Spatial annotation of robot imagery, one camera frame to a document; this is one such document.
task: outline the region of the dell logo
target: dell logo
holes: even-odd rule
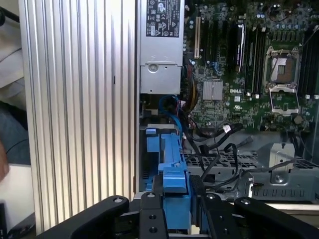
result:
[[[241,94],[241,90],[238,90],[238,89],[230,89],[230,93]]]

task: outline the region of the green circuit board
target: green circuit board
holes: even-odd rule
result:
[[[312,6],[305,2],[298,6],[298,9],[292,9],[292,14],[288,16],[278,11],[279,14],[273,18],[279,20],[269,16],[269,8],[265,11],[266,8],[260,2],[250,3],[245,9],[245,12],[239,12],[236,6],[229,6],[226,3],[198,5],[194,14],[185,20],[184,57],[187,62],[189,61],[188,67],[192,68],[199,92],[198,103],[191,112],[191,116],[200,127],[215,127],[223,121],[231,121],[242,123],[247,131],[279,130],[279,125],[289,131],[310,131],[319,102],[316,99],[318,89],[313,89],[311,94],[308,94],[309,89],[299,90],[302,88],[299,77],[304,63],[302,54],[305,54],[303,46],[305,32],[313,24]],[[195,58],[194,38],[198,17],[201,18],[200,38],[205,37],[207,40],[206,42],[201,40],[200,56]],[[242,59],[239,66],[237,64],[230,67],[230,31],[234,25],[243,26],[243,29],[240,29]],[[259,31],[263,37],[258,38],[254,35],[249,41],[248,35],[256,34],[256,31]],[[207,41],[213,42],[211,46],[208,46]],[[270,48],[277,51],[278,55],[272,56]],[[286,65],[276,65],[277,58],[285,61]],[[270,80],[274,71],[273,66],[278,67],[278,72],[280,67],[286,71],[283,75],[277,76],[277,79],[281,77],[284,83],[278,83],[277,79],[274,82]],[[315,75],[316,80],[312,86],[317,88],[319,74]],[[222,82],[222,87],[216,84],[220,87],[217,90],[223,92],[222,98],[204,99],[207,91],[205,82],[212,82],[212,84]],[[270,94],[270,84],[288,86],[288,83],[291,89],[295,90],[294,92],[279,91]],[[298,111],[293,114],[278,114],[274,113],[273,109],[282,109],[285,112],[289,109],[298,109]]]

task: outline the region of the person's arm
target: person's arm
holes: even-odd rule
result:
[[[9,165],[3,144],[0,141],[0,182],[9,173]]]

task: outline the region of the screw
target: screw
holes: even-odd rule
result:
[[[115,203],[120,203],[120,202],[122,202],[123,201],[123,198],[116,198],[116,199],[114,199],[114,202]]]
[[[249,205],[250,201],[248,199],[243,199],[243,200],[241,200],[241,203],[243,203],[245,205]]]
[[[206,197],[208,197],[209,199],[214,199],[215,198],[214,194],[211,194],[211,193],[208,193],[206,195]]]
[[[150,64],[149,65],[149,70],[151,71],[151,72],[156,72],[157,70],[158,70],[158,66],[157,65],[155,65],[155,64]]]
[[[284,179],[280,175],[276,175],[276,182],[282,183]]]

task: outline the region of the cpu socket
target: cpu socket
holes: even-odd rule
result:
[[[269,47],[265,60],[264,85],[294,85],[298,82],[300,54],[298,48],[274,50]]]
[[[300,54],[298,47],[293,50],[274,50],[269,47],[265,59],[264,86],[270,95],[272,113],[290,116],[298,114],[300,106],[297,95],[298,69]],[[296,97],[295,109],[283,109],[275,104],[274,98],[282,93],[294,94]]]

